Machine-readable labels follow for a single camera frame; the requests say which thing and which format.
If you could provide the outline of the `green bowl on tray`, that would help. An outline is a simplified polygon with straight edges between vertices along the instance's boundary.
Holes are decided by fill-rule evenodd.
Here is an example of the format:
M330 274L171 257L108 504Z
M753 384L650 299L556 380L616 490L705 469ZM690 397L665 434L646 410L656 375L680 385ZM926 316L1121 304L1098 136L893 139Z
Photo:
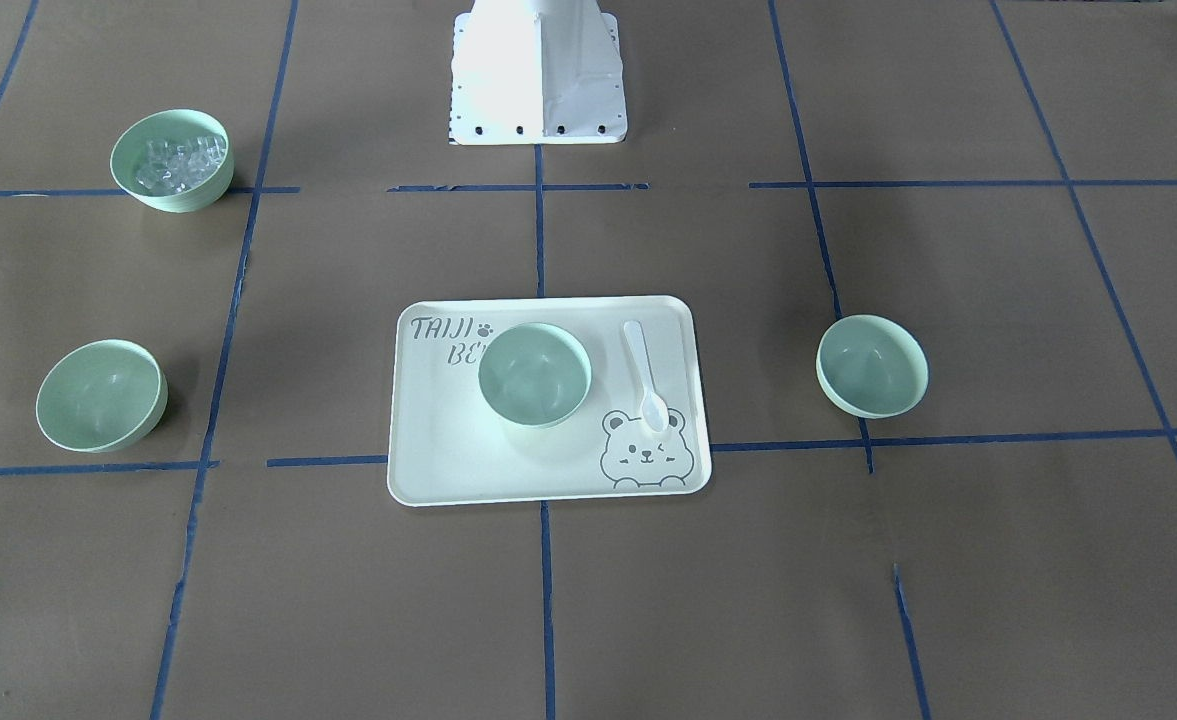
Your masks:
M478 386L488 409L523 428L568 420L588 396L593 369L573 333L556 324L519 324L483 352Z

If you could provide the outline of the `pale green bear tray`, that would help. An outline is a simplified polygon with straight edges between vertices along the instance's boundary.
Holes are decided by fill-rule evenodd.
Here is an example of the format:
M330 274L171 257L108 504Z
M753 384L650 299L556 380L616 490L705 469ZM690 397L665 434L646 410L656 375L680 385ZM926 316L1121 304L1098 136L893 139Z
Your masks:
M623 324L638 320L667 432L639 414ZM588 352L588 396L568 420L523 428L484 401L488 342L519 324L556 324ZM669 295L424 301L395 325L388 488L408 506L559 498L689 495L712 469L693 315Z

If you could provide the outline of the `green bowl with ice cubes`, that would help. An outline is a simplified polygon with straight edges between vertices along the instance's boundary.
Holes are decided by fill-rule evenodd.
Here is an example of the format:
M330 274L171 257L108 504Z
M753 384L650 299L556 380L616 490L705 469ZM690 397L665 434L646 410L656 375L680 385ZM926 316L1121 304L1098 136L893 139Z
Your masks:
M111 151L117 186L167 213L208 208L228 192L233 169L228 132L204 111L158 111L132 124Z

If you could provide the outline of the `green bowl front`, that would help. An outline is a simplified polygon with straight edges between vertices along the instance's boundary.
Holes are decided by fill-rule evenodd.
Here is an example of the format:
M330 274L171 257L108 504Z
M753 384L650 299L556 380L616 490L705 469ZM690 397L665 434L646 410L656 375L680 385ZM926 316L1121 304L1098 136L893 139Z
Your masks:
M814 373L824 395L863 419L899 416L927 393L930 365L920 341L884 316L857 314L822 334Z
M62 356L44 378L35 418L56 447L107 454L148 436L162 418L169 384L155 356L127 340L99 340Z

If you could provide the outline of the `white plastic spoon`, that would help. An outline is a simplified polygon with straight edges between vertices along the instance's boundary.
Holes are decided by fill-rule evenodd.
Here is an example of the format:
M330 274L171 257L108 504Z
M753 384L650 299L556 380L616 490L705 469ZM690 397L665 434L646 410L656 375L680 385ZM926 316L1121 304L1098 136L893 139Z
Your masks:
M623 324L623 336L632 356L633 366L640 387L639 414L649 429L664 434L669 428L669 406L654 386L654 375L649 361L646 334L638 320L626 320Z

